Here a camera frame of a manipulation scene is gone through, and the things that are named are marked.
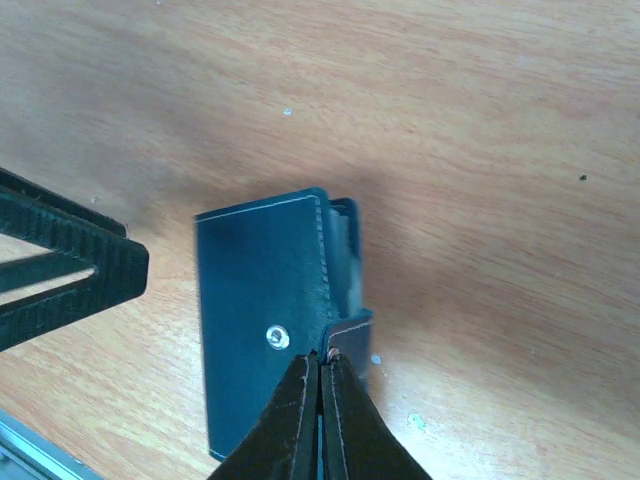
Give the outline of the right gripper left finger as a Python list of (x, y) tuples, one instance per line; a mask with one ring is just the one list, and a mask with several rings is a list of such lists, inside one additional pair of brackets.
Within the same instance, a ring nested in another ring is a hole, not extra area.
[(318, 398), (317, 353), (295, 356), (247, 437), (210, 477), (315, 479)]

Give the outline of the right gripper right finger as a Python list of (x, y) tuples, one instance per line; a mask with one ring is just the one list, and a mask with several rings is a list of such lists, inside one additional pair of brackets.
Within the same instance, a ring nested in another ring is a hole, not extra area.
[(344, 354), (320, 367), (326, 479), (428, 479), (386, 426)]

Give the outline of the dark blue card holder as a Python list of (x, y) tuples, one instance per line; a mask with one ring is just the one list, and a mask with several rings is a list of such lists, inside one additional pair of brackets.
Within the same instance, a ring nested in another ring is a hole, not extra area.
[(209, 449), (248, 435), (297, 355), (346, 354), (368, 376), (359, 213), (313, 187), (194, 221)]

